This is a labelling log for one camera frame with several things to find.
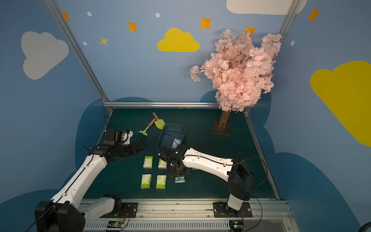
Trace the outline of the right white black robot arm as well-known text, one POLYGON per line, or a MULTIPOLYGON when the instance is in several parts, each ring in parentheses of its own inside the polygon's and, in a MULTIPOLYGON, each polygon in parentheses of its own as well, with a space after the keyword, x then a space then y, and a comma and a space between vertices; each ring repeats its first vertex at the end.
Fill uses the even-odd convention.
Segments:
POLYGON ((186 177, 191 169, 197 169, 226 181, 230 191, 224 207, 227 215, 237 216, 243 203, 251 198, 255 175, 246 160, 215 157, 185 145, 175 149, 162 147, 158 156, 170 166, 172 178, 186 177))

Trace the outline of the blue plastic storage box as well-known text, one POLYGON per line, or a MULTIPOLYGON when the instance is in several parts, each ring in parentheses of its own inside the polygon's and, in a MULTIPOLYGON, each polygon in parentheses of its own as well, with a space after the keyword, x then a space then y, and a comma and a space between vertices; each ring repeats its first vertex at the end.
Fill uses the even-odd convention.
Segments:
POLYGON ((157 136, 157 150, 160 151, 162 147, 172 148, 174 139, 181 139, 183 141, 185 131, 185 126, 182 124, 166 123, 161 133, 157 136))

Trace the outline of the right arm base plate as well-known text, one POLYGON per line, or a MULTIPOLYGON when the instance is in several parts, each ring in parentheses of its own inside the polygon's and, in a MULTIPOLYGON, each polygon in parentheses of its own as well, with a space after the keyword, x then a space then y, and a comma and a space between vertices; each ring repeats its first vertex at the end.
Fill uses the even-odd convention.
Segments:
POLYGON ((230 208, 226 202, 214 202, 213 213, 216 218, 252 218, 252 209, 248 202, 244 202, 240 210, 230 208))

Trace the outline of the green pocket tissue pack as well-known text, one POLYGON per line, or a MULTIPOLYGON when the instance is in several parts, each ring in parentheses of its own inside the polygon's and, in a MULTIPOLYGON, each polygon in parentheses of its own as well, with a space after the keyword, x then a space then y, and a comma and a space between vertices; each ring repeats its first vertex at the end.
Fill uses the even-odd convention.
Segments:
POLYGON ((153 167, 153 156, 145 156, 143 168, 151 169, 153 167))

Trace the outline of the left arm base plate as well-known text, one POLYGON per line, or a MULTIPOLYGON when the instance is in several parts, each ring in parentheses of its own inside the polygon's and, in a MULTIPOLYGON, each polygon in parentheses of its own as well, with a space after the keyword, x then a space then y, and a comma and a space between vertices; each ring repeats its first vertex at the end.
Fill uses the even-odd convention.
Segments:
POLYGON ((108 214, 101 216, 100 218, 136 218, 138 212, 138 203, 127 203, 121 204, 120 209, 114 208, 114 210, 108 214))

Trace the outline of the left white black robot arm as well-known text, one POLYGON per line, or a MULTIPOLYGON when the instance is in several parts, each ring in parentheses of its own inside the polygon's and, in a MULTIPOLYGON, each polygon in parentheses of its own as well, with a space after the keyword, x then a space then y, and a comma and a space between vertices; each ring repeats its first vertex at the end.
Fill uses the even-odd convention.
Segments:
POLYGON ((86 225, 105 214, 120 210, 119 197, 103 197, 81 208, 80 203, 99 173, 116 157, 123 159, 144 151, 148 145, 142 140, 128 145, 110 142, 96 145, 67 184, 49 201, 41 201, 35 208, 35 222, 39 232, 81 232, 86 225))

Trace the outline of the blue tissue pack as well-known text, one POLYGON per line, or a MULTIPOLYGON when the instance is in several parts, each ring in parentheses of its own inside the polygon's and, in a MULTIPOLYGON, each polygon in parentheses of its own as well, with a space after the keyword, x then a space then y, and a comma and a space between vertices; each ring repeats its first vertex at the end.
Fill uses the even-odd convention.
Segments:
POLYGON ((185 177, 176 177, 175 183, 185 183, 185 177))
POLYGON ((181 144, 182 144, 182 140, 181 139, 174 139, 173 140, 173 144, 172 144, 172 149, 176 149, 181 144))

